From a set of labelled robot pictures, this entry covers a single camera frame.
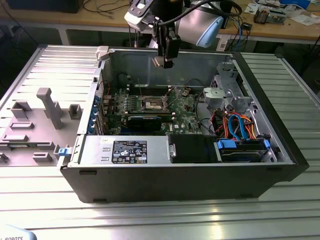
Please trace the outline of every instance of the power supply label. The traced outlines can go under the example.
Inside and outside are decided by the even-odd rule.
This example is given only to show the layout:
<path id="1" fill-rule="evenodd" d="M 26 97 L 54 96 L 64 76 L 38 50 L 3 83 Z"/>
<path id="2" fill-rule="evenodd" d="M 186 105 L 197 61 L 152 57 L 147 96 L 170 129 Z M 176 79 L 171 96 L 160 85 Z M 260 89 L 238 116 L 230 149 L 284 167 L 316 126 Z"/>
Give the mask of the power supply label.
<path id="1" fill-rule="evenodd" d="M 146 164 L 147 141 L 114 141 L 112 163 Z"/>

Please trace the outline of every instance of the blue clip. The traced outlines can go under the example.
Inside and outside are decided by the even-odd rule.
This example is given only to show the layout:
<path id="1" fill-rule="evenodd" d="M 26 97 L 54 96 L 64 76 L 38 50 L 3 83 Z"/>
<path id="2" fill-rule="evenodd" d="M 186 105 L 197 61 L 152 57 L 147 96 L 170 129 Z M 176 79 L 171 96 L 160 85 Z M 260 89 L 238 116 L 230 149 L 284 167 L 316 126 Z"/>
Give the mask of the blue clip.
<path id="1" fill-rule="evenodd" d="M 94 96 L 94 101 L 96 102 L 96 103 L 100 103 L 101 102 L 101 97 L 99 97 L 99 96 Z"/>
<path id="2" fill-rule="evenodd" d="M 96 113 L 96 112 L 98 112 L 98 109 L 96 107 L 93 107 L 93 108 L 91 108 L 91 112 Z"/>
<path id="3" fill-rule="evenodd" d="M 264 140 L 263 143 L 264 143 L 266 149 L 270 149 L 270 142 L 268 140 Z"/>
<path id="4" fill-rule="evenodd" d="M 59 157 L 70 156 L 72 154 L 72 147 L 60 148 L 58 151 Z"/>
<path id="5" fill-rule="evenodd" d="M 218 145 L 218 149 L 236 149 L 237 148 L 236 142 L 230 139 L 219 140 L 217 145 Z"/>
<path id="6" fill-rule="evenodd" d="M 88 133 L 93 134 L 95 129 L 89 125 L 86 130 Z"/>
<path id="7" fill-rule="evenodd" d="M 89 126 L 93 126 L 93 125 L 95 125 L 93 119 L 89 119 Z"/>

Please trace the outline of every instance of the side panel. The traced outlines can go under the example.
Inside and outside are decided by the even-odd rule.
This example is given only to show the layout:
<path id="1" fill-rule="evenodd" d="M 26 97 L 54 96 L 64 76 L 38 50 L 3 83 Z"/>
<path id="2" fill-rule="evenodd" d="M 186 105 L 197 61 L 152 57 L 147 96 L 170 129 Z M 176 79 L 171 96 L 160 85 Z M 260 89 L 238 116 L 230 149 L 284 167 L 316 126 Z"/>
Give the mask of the side panel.
<path id="1" fill-rule="evenodd" d="M 285 151 L 289 155 L 290 159 L 296 163 L 296 168 L 294 173 L 288 176 L 287 181 L 291 181 L 296 178 L 298 175 L 303 173 L 306 169 L 308 169 L 309 164 L 306 161 L 304 155 L 301 153 L 300 149 L 298 148 L 297 144 L 291 137 L 289 131 L 287 130 L 285 124 L 279 117 L 278 113 L 274 109 L 271 101 L 267 97 L 266 93 L 260 86 L 259 82 L 256 79 L 256 75 L 253 74 L 251 69 L 249 68 L 248 64 L 246 63 L 245 59 L 241 55 L 241 53 L 235 53 L 235 59 L 238 64 L 239 73 L 244 80 L 247 87 L 252 90 L 254 93 L 253 99 L 259 104 L 264 113 L 267 117 L 268 121 L 270 122 L 271 126 L 273 127 L 276 135 L 280 139 Z"/>
<path id="2" fill-rule="evenodd" d="M 293 165 L 214 167 L 62 167 L 84 203 L 258 198 Z"/>

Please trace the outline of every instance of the gray plastic part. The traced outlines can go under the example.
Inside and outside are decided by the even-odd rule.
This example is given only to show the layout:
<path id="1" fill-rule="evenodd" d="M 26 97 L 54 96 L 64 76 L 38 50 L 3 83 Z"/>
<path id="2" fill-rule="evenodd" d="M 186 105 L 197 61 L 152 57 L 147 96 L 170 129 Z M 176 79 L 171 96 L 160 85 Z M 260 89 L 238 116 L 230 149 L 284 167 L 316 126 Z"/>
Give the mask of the gray plastic part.
<path id="1" fill-rule="evenodd" d="M 58 116 L 61 118 L 61 115 L 62 115 L 63 111 L 61 110 L 61 107 L 60 107 L 60 105 L 59 105 L 59 102 L 54 101 L 53 103 L 54 103 L 54 107 L 55 107 L 55 110 L 56 110 Z M 50 116 L 49 116 L 47 110 L 44 109 L 43 111 L 44 111 L 44 114 L 46 115 L 46 117 L 49 119 Z"/>
<path id="2" fill-rule="evenodd" d="M 33 129 L 35 125 L 32 122 L 12 122 L 10 124 L 10 128 L 14 130 L 19 130 L 19 129 Z"/>
<path id="3" fill-rule="evenodd" d="M 54 149 L 40 150 L 38 144 L 46 144 L 53 142 L 54 145 L 59 145 L 64 148 L 69 144 L 73 146 L 77 137 L 77 130 L 80 120 L 71 120 L 68 108 L 62 109 L 61 121 L 63 128 L 56 130 L 52 124 L 51 119 L 48 119 L 43 109 L 35 108 L 32 111 L 25 112 L 28 120 L 34 124 L 32 129 L 12 129 L 11 123 L 17 123 L 13 117 L 12 121 L 5 128 L 4 135 L 27 135 L 28 141 L 23 143 L 18 142 L 4 142 L 2 136 L 0 137 L 0 152 L 5 153 L 10 161 L 8 166 L 53 166 L 58 162 L 58 157 L 54 155 Z M 48 152 L 52 158 L 51 162 L 35 162 L 33 160 L 34 152 Z"/>
<path id="4" fill-rule="evenodd" d="M 70 104 L 68 112 L 72 120 L 81 119 L 82 110 L 79 104 Z"/>
<path id="5" fill-rule="evenodd" d="M 37 147 L 40 150 L 53 150 L 53 149 L 55 149 L 55 144 L 51 141 L 51 142 L 48 142 L 48 143 L 38 144 Z"/>
<path id="6" fill-rule="evenodd" d="M 60 146 L 57 144 L 53 150 L 53 155 L 56 157 L 56 159 L 59 159 L 58 152 L 60 150 Z"/>
<path id="7" fill-rule="evenodd" d="M 52 121 L 54 128 L 61 129 L 63 126 L 60 120 L 61 108 L 59 107 L 58 109 L 56 109 L 56 106 L 50 97 L 51 93 L 52 92 L 50 88 L 40 87 L 38 92 L 36 93 L 36 97 L 43 102 L 43 105 Z"/>
<path id="8" fill-rule="evenodd" d="M 0 144 L 0 150 L 1 150 L 1 151 L 11 151 L 12 148 L 9 147 L 8 144 Z"/>
<path id="9" fill-rule="evenodd" d="M 8 161 L 7 155 L 5 155 L 3 152 L 0 152 L 0 162 L 6 163 Z"/>
<path id="10" fill-rule="evenodd" d="M 34 152 L 32 158 L 36 162 L 52 162 L 52 158 L 48 152 Z"/>
<path id="11" fill-rule="evenodd" d="M 28 119 L 25 114 L 26 111 L 32 111 L 31 107 L 26 101 L 17 101 L 11 108 L 11 112 L 18 121 L 25 121 Z"/>
<path id="12" fill-rule="evenodd" d="M 5 135 L 2 138 L 2 141 L 8 141 L 8 142 L 26 142 L 28 141 L 27 135 Z"/>

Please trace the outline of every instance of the red cable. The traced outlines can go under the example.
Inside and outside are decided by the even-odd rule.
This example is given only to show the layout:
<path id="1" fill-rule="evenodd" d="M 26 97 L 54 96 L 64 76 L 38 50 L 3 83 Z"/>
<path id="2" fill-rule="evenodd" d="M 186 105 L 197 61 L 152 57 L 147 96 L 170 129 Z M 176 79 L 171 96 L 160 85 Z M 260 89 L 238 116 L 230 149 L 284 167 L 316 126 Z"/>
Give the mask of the red cable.
<path id="1" fill-rule="evenodd" d="M 110 82 L 108 82 L 108 87 L 109 89 L 108 89 L 108 92 L 106 93 L 107 96 L 109 95 L 109 92 L 110 92 Z"/>

